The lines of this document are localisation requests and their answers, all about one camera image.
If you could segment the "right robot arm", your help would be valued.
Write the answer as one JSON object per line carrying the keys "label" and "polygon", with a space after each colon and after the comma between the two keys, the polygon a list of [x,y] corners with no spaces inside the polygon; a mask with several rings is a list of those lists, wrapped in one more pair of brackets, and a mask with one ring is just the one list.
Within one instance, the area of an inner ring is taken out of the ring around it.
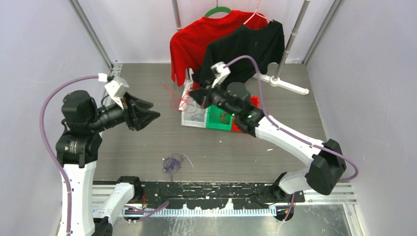
{"label": "right robot arm", "polygon": [[306,165],[303,170],[282,173],[274,182],[273,195],[279,202],[310,189],[329,195],[347,168],[337,141],[310,138],[266,115],[251,103],[251,94],[242,83],[231,83],[227,89],[206,86],[189,95],[201,107],[214,105],[232,115],[241,132],[275,144]]}

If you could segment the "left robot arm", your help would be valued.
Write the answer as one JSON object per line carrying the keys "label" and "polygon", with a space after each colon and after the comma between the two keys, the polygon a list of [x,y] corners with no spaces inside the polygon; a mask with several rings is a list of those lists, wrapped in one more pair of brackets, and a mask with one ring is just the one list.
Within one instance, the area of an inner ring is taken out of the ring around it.
{"label": "left robot arm", "polygon": [[121,105],[98,107],[87,91],[77,90],[63,99],[64,132],[56,143],[62,168],[61,236],[110,236],[115,219],[130,201],[144,195],[136,176],[121,176],[111,194],[98,209],[92,208],[93,176],[102,143],[101,132],[119,124],[142,130],[160,113],[153,104],[126,93]]}

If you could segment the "white plastic bin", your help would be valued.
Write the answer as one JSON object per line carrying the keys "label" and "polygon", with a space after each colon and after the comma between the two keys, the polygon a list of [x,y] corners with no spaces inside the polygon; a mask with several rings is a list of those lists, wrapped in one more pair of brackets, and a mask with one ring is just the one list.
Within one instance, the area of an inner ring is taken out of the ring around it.
{"label": "white plastic bin", "polygon": [[180,99],[179,110],[181,111],[181,125],[197,128],[206,128],[207,110],[201,108],[184,90]]}

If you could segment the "green plastic bin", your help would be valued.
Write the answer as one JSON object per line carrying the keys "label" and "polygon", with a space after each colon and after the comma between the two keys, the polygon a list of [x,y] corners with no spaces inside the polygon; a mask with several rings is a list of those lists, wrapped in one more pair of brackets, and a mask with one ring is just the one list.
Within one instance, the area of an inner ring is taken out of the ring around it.
{"label": "green plastic bin", "polygon": [[206,128],[215,130],[231,131],[233,116],[217,106],[207,108]]}

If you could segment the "red t-shirt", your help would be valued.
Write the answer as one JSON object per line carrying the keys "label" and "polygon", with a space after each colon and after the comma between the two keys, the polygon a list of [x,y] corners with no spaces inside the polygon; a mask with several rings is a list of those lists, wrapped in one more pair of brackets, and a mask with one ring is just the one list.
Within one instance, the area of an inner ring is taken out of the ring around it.
{"label": "red t-shirt", "polygon": [[184,85],[186,69],[196,71],[202,65],[209,43],[236,31],[250,15],[232,10],[221,18],[202,17],[175,33],[170,41],[172,80]]}

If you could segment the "red plastic bin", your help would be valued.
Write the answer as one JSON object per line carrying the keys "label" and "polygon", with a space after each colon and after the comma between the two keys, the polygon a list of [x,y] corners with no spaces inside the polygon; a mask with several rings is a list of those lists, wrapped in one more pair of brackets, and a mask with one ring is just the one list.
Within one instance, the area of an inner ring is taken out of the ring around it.
{"label": "red plastic bin", "polygon": [[[259,101],[259,98],[257,96],[251,96],[250,100],[251,100],[252,105],[254,105],[257,108],[259,107],[260,101]],[[238,128],[238,126],[236,124],[236,117],[233,117],[231,131],[241,133],[241,130]]]}

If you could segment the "white clothes rack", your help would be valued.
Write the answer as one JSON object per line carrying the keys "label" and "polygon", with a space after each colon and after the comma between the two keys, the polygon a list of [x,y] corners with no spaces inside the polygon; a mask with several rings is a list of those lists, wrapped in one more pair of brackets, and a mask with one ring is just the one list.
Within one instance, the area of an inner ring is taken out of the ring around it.
{"label": "white clothes rack", "polygon": [[[286,47],[282,56],[282,59],[280,63],[278,64],[278,68],[276,69],[275,74],[273,76],[259,75],[261,81],[269,82],[269,84],[272,87],[284,88],[284,89],[287,89],[289,91],[292,91],[301,95],[307,95],[309,93],[309,90],[281,80],[280,74],[281,74],[282,69],[284,68],[284,64],[292,48],[292,45],[295,41],[295,38],[298,34],[299,27],[304,19],[304,16],[306,14],[306,11],[309,7],[310,2],[311,2],[310,0],[303,1],[302,7],[299,11],[296,22],[292,28],[289,40],[286,44]],[[182,97],[179,99],[179,104],[175,107],[175,110],[179,110],[181,112],[186,110],[185,103],[188,101],[188,99],[185,99],[185,95],[187,94],[187,89],[189,88],[189,86],[193,84],[190,75],[191,75],[190,72],[187,70],[186,76],[185,76],[185,89],[183,91]]]}

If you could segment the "black t-shirt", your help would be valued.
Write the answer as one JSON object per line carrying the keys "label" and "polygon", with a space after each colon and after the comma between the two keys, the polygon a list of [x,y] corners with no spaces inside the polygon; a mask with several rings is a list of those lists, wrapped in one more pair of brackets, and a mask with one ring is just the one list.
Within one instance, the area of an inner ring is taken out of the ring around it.
{"label": "black t-shirt", "polygon": [[271,21],[261,29],[250,29],[245,25],[224,36],[206,48],[202,65],[194,71],[192,78],[195,88],[212,79],[211,67],[218,63],[228,63],[240,56],[251,56],[261,74],[266,74],[270,63],[279,63],[285,49],[283,25]]}

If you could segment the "green clothes hanger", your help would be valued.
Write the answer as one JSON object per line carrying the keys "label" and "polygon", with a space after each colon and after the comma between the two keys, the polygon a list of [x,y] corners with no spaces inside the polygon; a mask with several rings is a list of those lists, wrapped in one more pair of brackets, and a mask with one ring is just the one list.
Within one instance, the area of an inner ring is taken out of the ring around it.
{"label": "green clothes hanger", "polygon": [[208,10],[204,17],[210,17],[216,13],[227,13],[230,14],[232,12],[232,9],[226,7],[226,6],[219,6],[218,1],[216,1],[216,7]]}

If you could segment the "pink clothes hanger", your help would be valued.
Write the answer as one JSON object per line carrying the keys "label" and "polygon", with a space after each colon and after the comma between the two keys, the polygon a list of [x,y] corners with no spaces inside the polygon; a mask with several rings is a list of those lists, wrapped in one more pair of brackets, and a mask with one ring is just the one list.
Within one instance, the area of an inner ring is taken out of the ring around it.
{"label": "pink clothes hanger", "polygon": [[261,18],[263,18],[263,19],[265,19],[265,20],[267,20],[267,21],[269,21],[269,22],[271,22],[272,20],[271,19],[269,19],[269,18],[267,18],[267,17],[265,17],[264,15],[262,15],[261,13],[259,13],[258,12],[258,10],[259,10],[259,5],[260,5],[260,2],[261,2],[261,0],[258,0],[257,1],[257,5],[256,5],[256,9],[255,9],[255,11],[253,12],[253,14],[243,23],[244,25],[246,25],[252,18],[254,18],[255,16],[258,16],[258,17],[261,17]]}

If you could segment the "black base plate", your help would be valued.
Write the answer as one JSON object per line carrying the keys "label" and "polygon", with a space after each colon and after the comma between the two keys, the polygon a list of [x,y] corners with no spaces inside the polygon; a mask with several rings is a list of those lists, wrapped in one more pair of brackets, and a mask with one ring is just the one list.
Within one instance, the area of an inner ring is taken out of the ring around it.
{"label": "black base plate", "polygon": [[156,208],[165,201],[167,209],[264,209],[272,204],[286,205],[290,198],[279,199],[271,183],[255,182],[152,182],[142,183],[142,195],[135,196],[129,205],[145,204]]}

